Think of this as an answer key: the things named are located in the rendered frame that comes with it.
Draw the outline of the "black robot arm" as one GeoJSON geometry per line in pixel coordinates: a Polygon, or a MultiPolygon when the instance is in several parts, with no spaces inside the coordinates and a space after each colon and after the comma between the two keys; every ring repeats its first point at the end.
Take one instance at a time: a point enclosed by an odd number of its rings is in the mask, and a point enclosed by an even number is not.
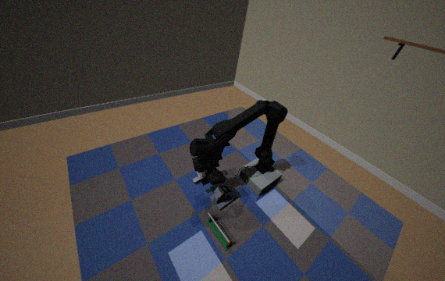
{"type": "Polygon", "coordinates": [[[272,159],[272,144],[275,139],[279,124],[287,116],[287,108],[277,101],[259,100],[250,108],[232,119],[223,120],[216,123],[213,128],[205,134],[205,139],[194,138],[190,143],[191,156],[194,170],[202,173],[205,169],[210,170],[210,160],[207,155],[220,157],[225,146],[230,146],[229,142],[235,137],[237,131],[259,116],[266,114],[267,125],[265,128],[262,145],[255,150],[255,155],[259,161],[255,168],[264,174],[270,170],[275,161],[272,159]],[[215,136],[216,139],[212,137],[215,136]]]}

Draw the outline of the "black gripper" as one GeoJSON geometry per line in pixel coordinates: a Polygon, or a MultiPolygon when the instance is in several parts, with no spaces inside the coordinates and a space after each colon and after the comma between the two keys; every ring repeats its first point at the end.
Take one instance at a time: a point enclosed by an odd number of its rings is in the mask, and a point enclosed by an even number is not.
{"type": "Polygon", "coordinates": [[[222,172],[220,172],[216,167],[219,167],[219,160],[222,160],[222,156],[216,158],[212,157],[211,155],[207,155],[207,158],[210,160],[210,173],[206,173],[207,176],[206,183],[210,182],[211,185],[216,185],[220,183],[224,183],[225,176],[222,172]]]}

